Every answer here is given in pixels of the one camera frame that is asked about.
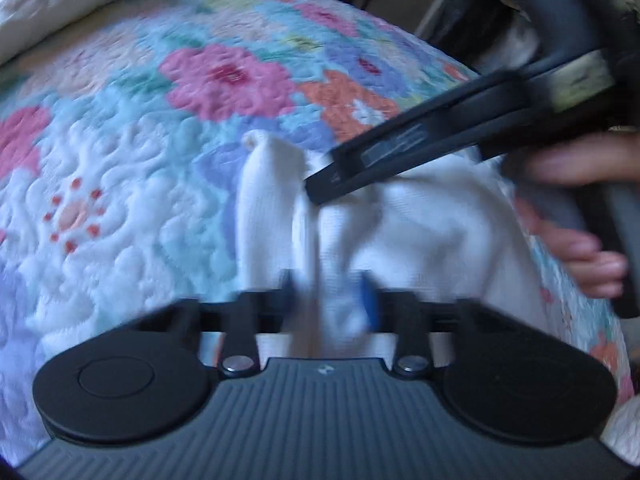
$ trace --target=pink flower pattern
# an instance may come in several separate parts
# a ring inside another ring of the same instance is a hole
[[[635,395],[634,383],[630,375],[625,375],[618,384],[618,404],[624,404]]]
[[[306,19],[319,23],[319,25],[324,25],[327,28],[332,28],[345,36],[355,38],[358,35],[358,31],[353,22],[345,20],[333,12],[329,12],[324,7],[316,4],[299,4],[296,5],[296,9],[299,10]]]
[[[171,105],[201,120],[223,121],[234,113],[275,118],[294,108],[290,94],[296,86],[289,72],[244,48],[182,48],[166,57],[160,72],[176,83],[167,94]]]
[[[50,121],[46,108],[28,107],[0,122],[0,179],[20,167],[39,174],[40,153],[33,141]]]

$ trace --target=bed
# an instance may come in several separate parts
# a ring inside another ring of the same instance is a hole
[[[46,359],[236,290],[242,134],[324,151],[473,77],[334,0],[118,0],[1,66],[0,454],[47,440],[31,399]],[[556,334],[629,399],[608,306],[530,242]]]

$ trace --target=human hand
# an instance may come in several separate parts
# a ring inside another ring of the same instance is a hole
[[[640,183],[640,134],[591,134],[542,150],[529,160],[527,173],[536,182],[558,186],[606,181]],[[622,279],[628,266],[623,255],[602,251],[600,240],[592,234],[562,229],[540,218],[523,199],[516,199],[516,209],[525,228],[542,239],[584,294],[592,298],[616,298],[622,294]]]

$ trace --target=logo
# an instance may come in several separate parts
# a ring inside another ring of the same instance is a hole
[[[331,375],[334,372],[335,372],[335,368],[332,367],[331,365],[324,364],[318,367],[318,373],[321,375],[324,375],[325,377],[327,377],[327,375]]]

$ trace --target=metal screw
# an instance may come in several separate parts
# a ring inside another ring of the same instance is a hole
[[[421,355],[405,355],[398,359],[398,368],[408,374],[418,374],[429,366],[429,360]]]
[[[247,355],[232,355],[222,361],[222,366],[228,372],[245,372],[254,366],[254,360]]]

